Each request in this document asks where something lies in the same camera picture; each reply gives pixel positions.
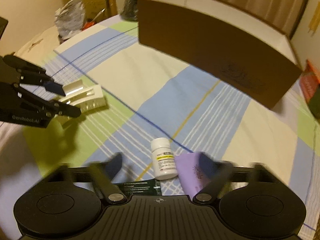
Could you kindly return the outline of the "white plastic clip holder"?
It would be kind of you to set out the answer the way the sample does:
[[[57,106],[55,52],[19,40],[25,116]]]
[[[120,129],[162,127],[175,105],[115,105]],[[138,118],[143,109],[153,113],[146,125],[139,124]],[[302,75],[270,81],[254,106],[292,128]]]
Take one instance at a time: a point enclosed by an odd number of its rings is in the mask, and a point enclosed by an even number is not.
[[[66,96],[57,97],[57,100],[67,105],[80,108],[81,113],[107,106],[100,85],[87,86],[82,80],[76,80],[63,86]]]

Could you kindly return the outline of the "purple cream tube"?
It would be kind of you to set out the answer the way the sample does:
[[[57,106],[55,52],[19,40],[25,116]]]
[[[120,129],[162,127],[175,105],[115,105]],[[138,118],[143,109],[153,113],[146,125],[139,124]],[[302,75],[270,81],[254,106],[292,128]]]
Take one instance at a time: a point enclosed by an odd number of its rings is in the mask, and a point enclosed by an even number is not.
[[[210,180],[202,172],[199,166],[200,152],[182,153],[175,157],[178,179],[183,192],[193,199]]]

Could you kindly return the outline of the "dark green sachet packet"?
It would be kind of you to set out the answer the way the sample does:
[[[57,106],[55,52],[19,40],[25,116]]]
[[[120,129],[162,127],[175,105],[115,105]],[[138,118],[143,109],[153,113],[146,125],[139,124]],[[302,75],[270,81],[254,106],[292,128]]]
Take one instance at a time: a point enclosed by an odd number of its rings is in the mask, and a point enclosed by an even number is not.
[[[157,179],[115,183],[125,196],[161,196],[161,184]]]

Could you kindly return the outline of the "white pill bottle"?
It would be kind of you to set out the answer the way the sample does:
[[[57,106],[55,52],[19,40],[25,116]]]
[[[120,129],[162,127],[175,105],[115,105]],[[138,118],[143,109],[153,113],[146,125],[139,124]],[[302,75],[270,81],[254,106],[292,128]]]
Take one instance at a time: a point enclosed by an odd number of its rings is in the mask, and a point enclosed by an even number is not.
[[[157,180],[168,180],[177,176],[174,154],[167,138],[156,138],[151,142],[151,159]]]

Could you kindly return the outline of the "crumpled white plastic bag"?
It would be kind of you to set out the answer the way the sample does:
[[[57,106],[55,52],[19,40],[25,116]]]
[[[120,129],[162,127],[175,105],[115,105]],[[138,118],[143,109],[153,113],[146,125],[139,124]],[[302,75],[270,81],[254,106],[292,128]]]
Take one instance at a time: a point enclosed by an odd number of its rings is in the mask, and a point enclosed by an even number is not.
[[[54,23],[62,40],[82,31],[85,20],[83,0],[70,0],[55,12]]]

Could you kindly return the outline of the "cardboard carton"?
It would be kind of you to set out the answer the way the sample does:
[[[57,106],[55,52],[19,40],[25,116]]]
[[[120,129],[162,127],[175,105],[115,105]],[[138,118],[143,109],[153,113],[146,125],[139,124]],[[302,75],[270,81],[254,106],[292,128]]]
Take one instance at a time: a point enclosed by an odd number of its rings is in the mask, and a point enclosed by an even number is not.
[[[94,19],[97,23],[107,18],[106,0],[84,0],[87,19]]]

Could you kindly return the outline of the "dark wrapped noodle bowl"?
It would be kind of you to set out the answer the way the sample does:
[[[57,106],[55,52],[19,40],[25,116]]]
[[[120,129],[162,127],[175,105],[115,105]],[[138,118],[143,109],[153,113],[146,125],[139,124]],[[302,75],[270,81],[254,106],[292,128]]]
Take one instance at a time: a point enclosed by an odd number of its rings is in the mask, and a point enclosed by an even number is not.
[[[138,21],[138,0],[125,0],[120,16],[125,21]]]

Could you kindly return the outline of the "brown cardboard box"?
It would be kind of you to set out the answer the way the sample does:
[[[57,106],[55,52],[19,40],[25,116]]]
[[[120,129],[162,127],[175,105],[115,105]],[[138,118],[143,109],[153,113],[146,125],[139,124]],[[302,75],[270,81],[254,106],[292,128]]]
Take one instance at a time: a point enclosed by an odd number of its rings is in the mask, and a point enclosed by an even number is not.
[[[287,35],[220,0],[138,0],[138,39],[272,109],[302,74]]]

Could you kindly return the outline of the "red instant noodle bowl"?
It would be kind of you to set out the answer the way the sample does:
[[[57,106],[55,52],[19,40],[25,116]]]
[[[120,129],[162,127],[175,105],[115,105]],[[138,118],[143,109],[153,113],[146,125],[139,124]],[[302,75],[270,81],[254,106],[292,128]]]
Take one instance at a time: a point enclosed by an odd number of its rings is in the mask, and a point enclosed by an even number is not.
[[[319,121],[319,70],[309,60],[306,60],[299,85],[310,112]]]

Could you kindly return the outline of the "yellow wall ornament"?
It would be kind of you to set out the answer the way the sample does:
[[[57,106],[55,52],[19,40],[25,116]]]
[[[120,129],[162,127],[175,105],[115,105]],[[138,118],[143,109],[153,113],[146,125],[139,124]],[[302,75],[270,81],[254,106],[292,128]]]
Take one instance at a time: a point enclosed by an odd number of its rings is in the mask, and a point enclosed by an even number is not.
[[[319,26],[319,7],[316,8],[313,17],[309,23],[309,32],[312,32],[312,35],[315,34]]]

